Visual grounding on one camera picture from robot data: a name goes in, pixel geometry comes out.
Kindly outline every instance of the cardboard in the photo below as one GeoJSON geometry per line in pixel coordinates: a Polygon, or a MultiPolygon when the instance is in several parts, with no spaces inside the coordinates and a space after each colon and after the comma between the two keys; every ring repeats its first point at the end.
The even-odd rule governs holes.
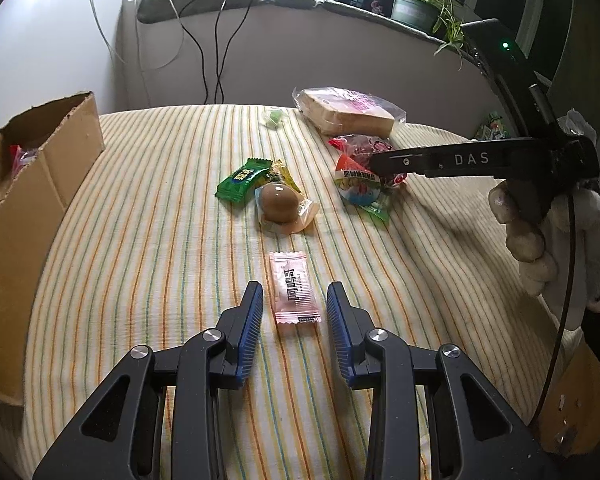
{"type": "Polygon", "coordinates": [[[0,129],[0,402],[23,404],[38,281],[64,213],[103,149],[91,93],[32,108],[0,129]],[[15,179],[12,144],[39,148],[15,179]]]}
{"type": "Polygon", "coordinates": [[[600,441],[600,362],[582,338],[538,420],[545,451],[563,456],[592,451],[600,441]]]}

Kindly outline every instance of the potted plant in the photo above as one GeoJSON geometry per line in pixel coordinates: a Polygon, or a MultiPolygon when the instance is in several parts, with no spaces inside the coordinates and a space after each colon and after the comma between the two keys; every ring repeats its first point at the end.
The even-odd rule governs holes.
{"type": "Polygon", "coordinates": [[[445,27],[445,43],[436,51],[449,47],[460,51],[464,42],[461,22],[454,16],[453,0],[394,0],[392,19],[426,34],[445,27]]]}

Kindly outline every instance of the white glove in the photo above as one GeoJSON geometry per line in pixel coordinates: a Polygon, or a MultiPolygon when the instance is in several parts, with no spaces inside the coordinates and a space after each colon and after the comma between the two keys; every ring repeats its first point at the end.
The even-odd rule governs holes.
{"type": "MultiPolygon", "coordinates": [[[[566,327],[575,330],[585,307],[600,312],[600,196],[587,189],[573,192],[576,259],[566,327]]],[[[557,196],[539,226],[520,219],[507,193],[506,181],[489,193],[496,220],[507,225],[507,249],[519,261],[520,281],[532,296],[542,297],[560,319],[570,257],[570,226],[566,195],[557,196]]]]}

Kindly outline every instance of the bed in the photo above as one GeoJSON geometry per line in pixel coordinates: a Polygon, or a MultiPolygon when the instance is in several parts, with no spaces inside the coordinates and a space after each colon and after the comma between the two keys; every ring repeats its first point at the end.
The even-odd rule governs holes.
{"type": "MultiPolygon", "coordinates": [[[[339,377],[326,320],[275,325],[269,251],[305,251],[324,312],[340,281],[352,304],[407,343],[455,342],[528,422],[544,381],[554,319],[524,294],[504,228],[491,216],[487,177],[410,175],[387,224],[344,203],[332,181],[337,152],[292,109],[277,129],[265,107],[152,108],[101,117],[106,150],[71,204],[48,255],[27,341],[25,406],[0,406],[0,451],[29,479],[64,425],[134,345],[181,345],[236,305],[249,280],[265,291],[252,375],[221,396],[230,479],[359,479],[369,391],[339,377]],[[262,232],[253,200],[231,205],[216,185],[249,156],[282,158],[319,202],[306,231],[262,232]]],[[[461,142],[417,124],[394,128],[400,148],[461,142]]],[[[564,370],[579,334],[568,334],[564,370]]],[[[421,472],[430,478],[424,397],[421,472]]],[[[170,478],[173,391],[161,476],[170,478]]]]}

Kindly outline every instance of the plastic wrapper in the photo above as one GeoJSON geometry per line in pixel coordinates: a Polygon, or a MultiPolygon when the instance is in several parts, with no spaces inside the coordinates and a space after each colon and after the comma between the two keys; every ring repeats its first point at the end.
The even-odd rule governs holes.
{"type": "Polygon", "coordinates": [[[262,124],[270,130],[276,130],[282,124],[286,117],[286,112],[282,108],[269,108],[262,112],[262,124]]]}
{"type": "Polygon", "coordinates": [[[216,197],[229,202],[241,202],[252,187],[267,182],[272,161],[266,158],[248,158],[240,168],[224,179],[216,189],[216,197]]]}
{"type": "Polygon", "coordinates": [[[273,311],[277,323],[319,322],[320,310],[311,288],[306,254],[269,253],[273,278],[273,311]]]}
{"type": "Polygon", "coordinates": [[[499,140],[509,139],[511,135],[507,131],[502,116],[497,112],[491,112],[484,124],[480,125],[474,135],[475,140],[499,140]]]}
{"type": "Polygon", "coordinates": [[[573,108],[566,115],[558,118],[558,124],[566,134],[584,135],[595,144],[598,134],[595,129],[584,120],[582,114],[573,108]]]}
{"type": "MultiPolygon", "coordinates": [[[[374,153],[392,152],[395,148],[385,139],[380,137],[369,137],[364,135],[348,135],[333,137],[329,144],[355,160],[360,166],[369,170],[369,159],[374,153]]],[[[383,186],[394,187],[400,184],[407,175],[399,173],[392,177],[380,178],[383,186]]]]}
{"type": "Polygon", "coordinates": [[[20,173],[20,170],[29,164],[36,155],[38,149],[33,148],[32,150],[23,150],[19,145],[12,144],[10,146],[11,158],[13,159],[13,165],[11,166],[11,177],[16,178],[16,175],[20,173]]]}
{"type": "Polygon", "coordinates": [[[320,211],[320,205],[312,200],[309,200],[304,193],[300,191],[300,188],[291,177],[288,168],[282,160],[275,160],[273,162],[271,165],[271,170],[268,174],[268,179],[270,182],[279,182],[280,184],[289,186],[294,192],[296,192],[296,195],[298,196],[298,218],[293,222],[288,222],[285,224],[279,224],[267,220],[260,203],[260,194],[262,192],[262,188],[258,188],[256,189],[256,206],[258,209],[258,222],[260,223],[261,227],[266,231],[281,235],[299,233],[307,228],[314,220],[314,217],[318,211],[320,211]]]}
{"type": "Polygon", "coordinates": [[[287,186],[292,187],[298,193],[302,193],[302,191],[300,191],[300,188],[298,187],[298,185],[295,183],[295,181],[291,177],[291,173],[289,172],[288,167],[280,159],[273,161],[273,164],[271,165],[271,170],[269,171],[268,178],[269,178],[270,182],[281,182],[282,184],[286,184],[287,186]]]}
{"type": "Polygon", "coordinates": [[[262,206],[260,205],[261,191],[261,188],[256,189],[256,206],[258,208],[258,222],[266,231],[280,235],[299,233],[314,221],[316,213],[320,211],[320,206],[317,203],[307,199],[302,193],[298,193],[298,218],[295,221],[286,224],[271,222],[267,220],[264,211],[262,210],[262,206]]]}
{"type": "Polygon", "coordinates": [[[386,139],[407,113],[379,97],[343,88],[308,88],[292,93],[298,109],[320,133],[362,134],[386,139]]]}
{"type": "Polygon", "coordinates": [[[388,221],[391,190],[382,185],[375,173],[366,170],[347,155],[341,155],[333,179],[341,197],[383,222],[388,221]]]}

